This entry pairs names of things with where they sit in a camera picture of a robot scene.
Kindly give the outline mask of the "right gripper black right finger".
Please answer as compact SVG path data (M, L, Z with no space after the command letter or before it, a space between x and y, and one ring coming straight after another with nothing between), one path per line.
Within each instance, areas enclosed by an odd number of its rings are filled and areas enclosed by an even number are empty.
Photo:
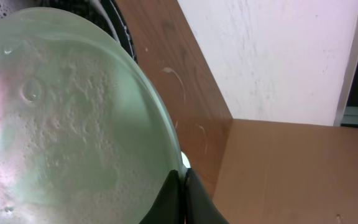
M185 176L185 206L186 224L229 224L193 169L188 169Z

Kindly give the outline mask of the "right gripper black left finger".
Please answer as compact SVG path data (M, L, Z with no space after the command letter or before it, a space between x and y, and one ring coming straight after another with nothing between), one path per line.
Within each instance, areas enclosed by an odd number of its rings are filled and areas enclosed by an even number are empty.
M177 170L171 170L153 205L140 224L184 224L182 184Z

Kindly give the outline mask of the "mint plate with red stain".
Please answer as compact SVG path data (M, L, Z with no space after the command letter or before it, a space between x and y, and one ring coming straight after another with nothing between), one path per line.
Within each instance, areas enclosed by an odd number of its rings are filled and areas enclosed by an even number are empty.
M162 100L109 34L47 7L0 20L0 223L139 223L181 167Z

